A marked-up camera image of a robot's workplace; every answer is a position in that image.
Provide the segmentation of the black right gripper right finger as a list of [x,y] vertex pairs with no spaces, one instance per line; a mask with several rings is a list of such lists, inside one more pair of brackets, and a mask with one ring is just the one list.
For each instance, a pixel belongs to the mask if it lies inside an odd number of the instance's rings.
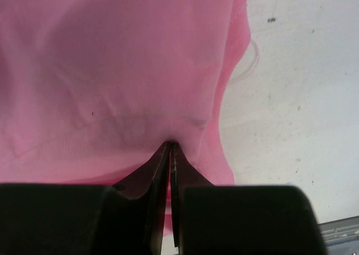
[[178,143],[171,144],[169,167],[174,246],[178,248],[179,254],[183,254],[182,234],[184,225],[183,209],[185,206],[185,189],[187,187],[211,187],[213,183],[207,180],[188,162],[183,150]]

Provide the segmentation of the pink t shirt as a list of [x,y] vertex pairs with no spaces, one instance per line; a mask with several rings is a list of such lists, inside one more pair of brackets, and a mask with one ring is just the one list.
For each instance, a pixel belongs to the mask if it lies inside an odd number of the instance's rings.
[[114,184],[165,141],[233,184],[219,136],[247,0],[1,0],[1,182]]

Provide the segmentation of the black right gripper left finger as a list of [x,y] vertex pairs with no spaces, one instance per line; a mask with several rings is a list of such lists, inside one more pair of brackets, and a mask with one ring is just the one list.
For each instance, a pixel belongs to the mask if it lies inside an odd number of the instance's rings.
[[122,203],[117,217],[124,254],[161,254],[170,150],[171,144],[163,143],[144,165],[113,185]]

